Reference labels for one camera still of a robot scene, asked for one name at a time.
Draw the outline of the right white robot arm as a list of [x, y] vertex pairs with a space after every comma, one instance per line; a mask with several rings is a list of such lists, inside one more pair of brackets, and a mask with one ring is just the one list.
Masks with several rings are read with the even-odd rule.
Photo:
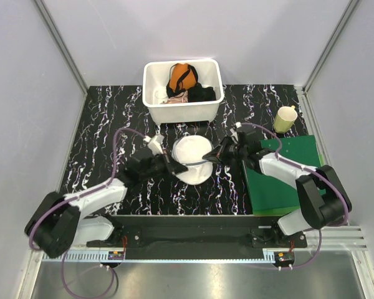
[[316, 168], [287, 159], [279, 150], [263, 147], [247, 133], [224, 137], [203, 159], [224, 166], [242, 161], [256, 173], [277, 179], [297, 191], [299, 208], [279, 218], [276, 228], [271, 230], [271, 241], [278, 247], [286, 246], [298, 232], [348, 222], [352, 204], [329, 165]]

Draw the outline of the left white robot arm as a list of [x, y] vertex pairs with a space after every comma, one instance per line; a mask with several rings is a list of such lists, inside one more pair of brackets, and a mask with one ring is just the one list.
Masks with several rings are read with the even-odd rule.
[[123, 224], [112, 216], [90, 215], [110, 204], [124, 200], [135, 186], [157, 176], [184, 173], [188, 168], [167, 154], [131, 158], [111, 177], [84, 191], [72, 194], [48, 193], [27, 223], [24, 232], [32, 250], [41, 250], [50, 258], [64, 254], [72, 246], [103, 242], [121, 244]]

